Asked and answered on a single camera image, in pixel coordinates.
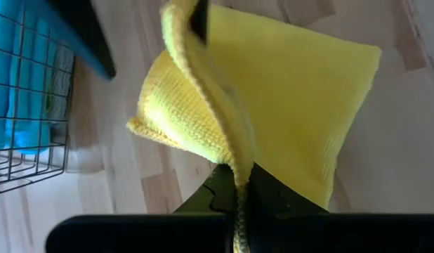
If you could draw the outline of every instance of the yellow towel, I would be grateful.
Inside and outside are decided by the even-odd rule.
[[[370,89],[380,50],[210,6],[207,45],[190,31],[197,0],[162,9],[167,50],[143,84],[135,134],[229,164],[236,186],[257,162],[327,208],[336,157]]]

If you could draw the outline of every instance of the wooden floor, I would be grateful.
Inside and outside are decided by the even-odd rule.
[[[134,136],[144,77],[163,50],[155,0],[95,0],[117,76],[77,64],[68,173],[0,195],[0,252],[42,252],[76,214],[168,213],[211,172],[205,159]],[[401,0],[220,0],[383,49],[374,87],[339,155],[334,212],[434,212],[434,82]]]

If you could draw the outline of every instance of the blue cloth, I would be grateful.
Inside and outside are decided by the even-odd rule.
[[[20,0],[0,1],[0,13],[12,20],[18,20]],[[11,52],[15,35],[15,25],[0,17],[0,49]],[[8,85],[10,81],[11,56],[0,52],[0,84]],[[9,88],[0,86],[0,117],[5,117],[8,109]],[[0,119],[0,149],[9,142],[5,135],[5,120]]]
[[[20,21],[23,11],[21,0],[0,0],[0,13],[14,21]],[[50,36],[48,24],[30,12],[25,12],[24,26],[36,30],[39,34]],[[21,32],[21,26],[0,17],[0,49],[15,55],[21,53],[24,58],[53,66],[58,45],[29,30],[24,30],[23,37]],[[48,91],[52,85],[53,71],[51,68],[46,68],[44,78],[44,69],[42,64],[25,59],[19,61],[17,57],[0,52],[0,84]],[[12,145],[10,142],[13,120],[0,119],[0,148],[12,146],[19,149],[50,145],[49,123],[38,120],[46,119],[47,99],[47,95],[41,93],[22,89],[17,93],[16,89],[0,86],[0,117],[33,119],[15,120]],[[36,154],[43,150],[45,148],[19,149],[23,154]]]

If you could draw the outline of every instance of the yellow microfiber cloth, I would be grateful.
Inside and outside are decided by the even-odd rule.
[[[188,22],[196,4],[162,9],[166,51],[128,128],[230,165],[241,194],[256,162],[327,208],[336,157],[380,49],[220,6],[209,7],[205,45]]]

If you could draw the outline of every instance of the blue towel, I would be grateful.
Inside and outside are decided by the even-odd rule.
[[[20,0],[0,1],[0,13],[12,20],[18,20]],[[13,50],[15,25],[0,17],[0,49],[7,52]],[[0,52],[0,84],[9,84],[11,56]],[[0,86],[0,117],[5,117],[8,109],[9,88]],[[0,149],[9,139],[5,135],[5,120],[0,119]]]
[[[25,26],[31,27],[39,34],[49,36],[49,28],[46,22],[36,18],[31,13],[25,13]],[[15,53],[19,53],[18,45],[20,39],[15,40]],[[55,61],[57,45],[50,42],[46,37],[26,31],[22,44],[22,55],[31,58],[39,63],[46,63],[52,66]],[[11,63],[11,74],[17,73],[18,61]],[[44,65],[22,60],[20,67],[19,87],[32,89],[35,91],[47,91],[52,81],[52,69],[47,68],[44,79]],[[11,80],[11,86],[17,84],[17,79]],[[14,148],[28,148],[36,146],[50,145],[50,126],[48,122],[41,122],[38,119],[46,119],[46,101],[47,95],[33,91],[19,91],[17,97],[17,116],[34,120],[19,120],[15,123]],[[9,96],[8,116],[13,115],[16,102],[14,90],[11,90]],[[11,135],[12,121],[8,120],[6,124],[7,134]],[[44,151],[41,149],[22,149],[23,154],[36,154]]]

